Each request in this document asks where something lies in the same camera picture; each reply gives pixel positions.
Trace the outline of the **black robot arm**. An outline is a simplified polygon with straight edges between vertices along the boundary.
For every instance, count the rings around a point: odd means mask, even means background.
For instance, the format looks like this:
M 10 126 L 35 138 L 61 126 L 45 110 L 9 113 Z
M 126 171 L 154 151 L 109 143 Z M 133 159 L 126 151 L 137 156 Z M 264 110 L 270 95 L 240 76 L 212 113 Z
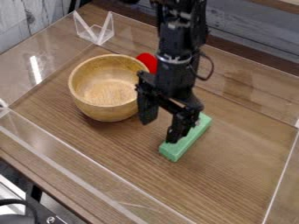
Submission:
M 197 126 L 205 109 L 193 89 L 198 80 L 201 59 L 209 55 L 202 51 L 208 42 L 209 0 L 151 0 L 157 11 L 159 48 L 157 72 L 141 71 L 138 113 L 142 124 L 151 123 L 161 109 L 173 114 L 166 141 L 171 144 L 185 138 Z

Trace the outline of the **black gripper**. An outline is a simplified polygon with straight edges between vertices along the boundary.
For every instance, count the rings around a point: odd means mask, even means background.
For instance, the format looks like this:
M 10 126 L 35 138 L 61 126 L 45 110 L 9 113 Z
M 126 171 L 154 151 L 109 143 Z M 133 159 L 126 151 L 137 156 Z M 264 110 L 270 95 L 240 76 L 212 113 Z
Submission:
M 204 110 L 204 104 L 193 92 L 196 64 L 193 58 L 169 60 L 162 55 L 155 57 L 157 73 L 150 73 L 150 70 L 138 73 L 138 114 L 143 125 L 157 119 L 159 108 L 174 114 L 166 142 L 177 144 L 197 126 Z

